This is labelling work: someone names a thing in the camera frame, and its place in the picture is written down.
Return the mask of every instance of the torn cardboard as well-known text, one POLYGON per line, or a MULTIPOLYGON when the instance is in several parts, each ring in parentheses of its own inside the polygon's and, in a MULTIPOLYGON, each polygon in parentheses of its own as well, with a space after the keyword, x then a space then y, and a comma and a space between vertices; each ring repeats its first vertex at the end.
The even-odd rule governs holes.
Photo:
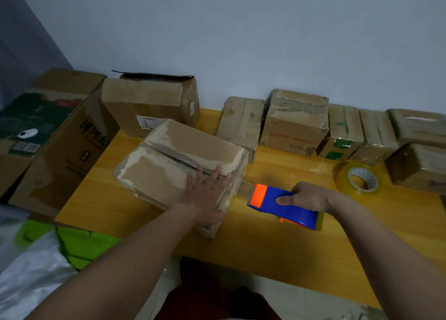
POLYGON ((215 135, 246 149, 249 163, 254 161, 259 144, 264 104, 262 99, 229 97, 215 135))
POLYGON ((360 112, 351 106, 330 104, 328 119, 330 132, 316 153, 325 159, 347 160, 364 143, 360 112))
POLYGON ((104 81, 102 101, 131 137, 146 137, 164 118, 195 127, 200 117, 194 76, 123 73, 104 81))
MULTIPOLYGON (((139 198, 167 210, 181 201, 188 173, 195 177, 198 167, 203 166, 206 179, 218 164, 222 167, 221 176, 232 173, 216 207, 226 211, 245 175, 248 151, 165 119, 116 167, 113 175, 139 198)), ((213 238, 219 226, 199 230, 213 238)))
POLYGON ((404 109, 386 112, 400 147, 421 144, 446 148, 446 115, 404 109))
POLYGON ((446 149, 409 144, 386 164, 395 185, 446 195, 446 149))
POLYGON ((328 98, 275 89, 260 144, 310 156, 328 133, 328 98))
POLYGON ((0 195, 9 190, 10 204, 50 217, 62 209, 119 130, 100 102, 104 78, 50 69, 0 113, 0 195), (38 133, 17 136, 28 129, 38 133))
POLYGON ((386 160, 398 149, 397 138, 385 112, 360 110, 364 144, 349 158, 368 165, 386 160))

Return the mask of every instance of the packing tape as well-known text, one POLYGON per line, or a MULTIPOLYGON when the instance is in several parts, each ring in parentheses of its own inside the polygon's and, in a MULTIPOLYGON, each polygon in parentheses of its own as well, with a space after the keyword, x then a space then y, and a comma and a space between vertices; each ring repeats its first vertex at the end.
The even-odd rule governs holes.
POLYGON ((338 191, 349 197, 365 201, 380 193, 381 184, 378 173, 374 168, 360 162, 347 163, 334 179, 338 191), (354 176, 361 178, 366 188, 361 188, 354 182, 354 176))

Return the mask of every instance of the barcode label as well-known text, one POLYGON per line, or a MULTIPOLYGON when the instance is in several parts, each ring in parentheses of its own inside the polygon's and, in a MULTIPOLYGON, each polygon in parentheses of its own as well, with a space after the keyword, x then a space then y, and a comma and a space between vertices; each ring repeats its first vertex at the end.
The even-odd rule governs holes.
POLYGON ((163 121, 161 118, 144 117, 143 115, 137 115, 137 120, 143 130, 153 130, 163 121))
POLYGON ((17 142, 17 144, 15 144, 12 149, 15 151, 36 153, 37 150, 40 148, 40 146, 42 146, 42 145, 33 144, 33 143, 25 143, 25 142, 17 142))

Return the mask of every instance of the right hand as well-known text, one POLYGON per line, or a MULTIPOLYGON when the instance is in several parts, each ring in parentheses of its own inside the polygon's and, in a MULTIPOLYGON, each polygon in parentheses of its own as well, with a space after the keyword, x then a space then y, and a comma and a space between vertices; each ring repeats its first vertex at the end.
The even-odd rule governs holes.
POLYGON ((291 192, 296 194, 279 197, 276 203, 332 214, 339 200, 350 199, 347 195, 305 181, 298 182, 291 192))

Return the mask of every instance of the wooden table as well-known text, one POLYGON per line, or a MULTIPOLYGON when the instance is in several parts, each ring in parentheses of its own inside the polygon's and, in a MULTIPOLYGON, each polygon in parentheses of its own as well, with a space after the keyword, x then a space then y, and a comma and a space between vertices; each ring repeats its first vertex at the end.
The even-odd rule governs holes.
MULTIPOLYGON (((215 134, 221 112, 202 110, 198 129, 215 134)), ((56 220, 124 238, 160 215, 112 176, 112 170, 140 143, 120 131, 56 220)), ((305 180, 336 190, 336 161, 302 157, 259 147, 245 179, 291 189, 305 180)), ((365 204, 383 223, 446 272, 446 211, 437 195, 394 186, 384 164, 383 189, 365 204)), ((379 306, 345 233, 326 215, 322 232, 281 224, 278 218, 247 207, 236 197, 215 239, 193 230, 175 252, 251 274, 379 306)))

